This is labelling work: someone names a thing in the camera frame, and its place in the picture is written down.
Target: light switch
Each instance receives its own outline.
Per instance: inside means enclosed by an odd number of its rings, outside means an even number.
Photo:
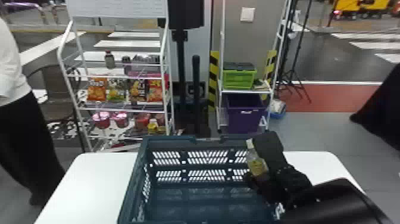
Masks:
[[[253,22],[255,8],[242,7],[242,13],[240,14],[240,20],[244,22]]]

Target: white sign board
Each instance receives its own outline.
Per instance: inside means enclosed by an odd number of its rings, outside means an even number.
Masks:
[[[72,17],[160,18],[166,0],[67,0]]]

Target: person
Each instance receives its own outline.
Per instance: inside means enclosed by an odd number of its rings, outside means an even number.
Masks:
[[[0,164],[44,206],[64,176],[47,124],[22,73],[13,35],[0,18]]]

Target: black pants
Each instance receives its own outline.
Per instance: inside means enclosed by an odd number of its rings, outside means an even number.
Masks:
[[[33,195],[48,198],[64,176],[32,92],[0,107],[0,164]]]

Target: green basket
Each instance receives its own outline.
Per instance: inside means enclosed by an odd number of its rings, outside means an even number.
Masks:
[[[255,74],[257,74],[257,70],[224,70],[224,89],[251,89],[253,87]]]

